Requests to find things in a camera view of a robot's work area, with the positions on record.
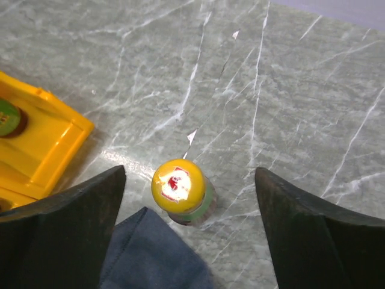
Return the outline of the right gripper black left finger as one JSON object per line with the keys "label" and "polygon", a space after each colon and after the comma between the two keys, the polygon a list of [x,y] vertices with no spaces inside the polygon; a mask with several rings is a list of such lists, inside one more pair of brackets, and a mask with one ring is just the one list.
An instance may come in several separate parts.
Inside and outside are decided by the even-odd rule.
{"label": "right gripper black left finger", "polygon": [[125,184],[115,166],[1,213],[1,288],[97,288]]}

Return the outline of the yellow cap chili sauce bottle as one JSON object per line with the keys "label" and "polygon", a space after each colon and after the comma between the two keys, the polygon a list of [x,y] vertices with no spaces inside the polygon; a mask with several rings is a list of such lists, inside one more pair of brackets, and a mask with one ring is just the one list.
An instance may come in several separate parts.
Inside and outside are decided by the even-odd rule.
{"label": "yellow cap chili sauce bottle", "polygon": [[201,226],[217,204],[211,181],[195,163],[183,158],[158,167],[152,178],[151,192],[169,218],[184,226]]}

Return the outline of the yellow cap green label bottle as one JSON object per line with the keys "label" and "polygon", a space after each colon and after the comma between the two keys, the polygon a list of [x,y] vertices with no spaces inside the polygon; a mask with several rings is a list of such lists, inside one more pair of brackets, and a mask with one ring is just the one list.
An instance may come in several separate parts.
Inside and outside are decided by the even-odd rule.
{"label": "yellow cap green label bottle", "polygon": [[1,98],[1,138],[20,135],[28,123],[27,114],[18,106]]}

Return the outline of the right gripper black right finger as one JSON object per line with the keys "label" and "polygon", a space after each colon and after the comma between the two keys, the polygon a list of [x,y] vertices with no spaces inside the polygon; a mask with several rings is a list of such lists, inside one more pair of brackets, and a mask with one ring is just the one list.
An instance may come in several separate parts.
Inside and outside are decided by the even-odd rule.
{"label": "right gripper black right finger", "polygon": [[272,171],[256,195],[279,288],[384,288],[384,220],[332,204]]}

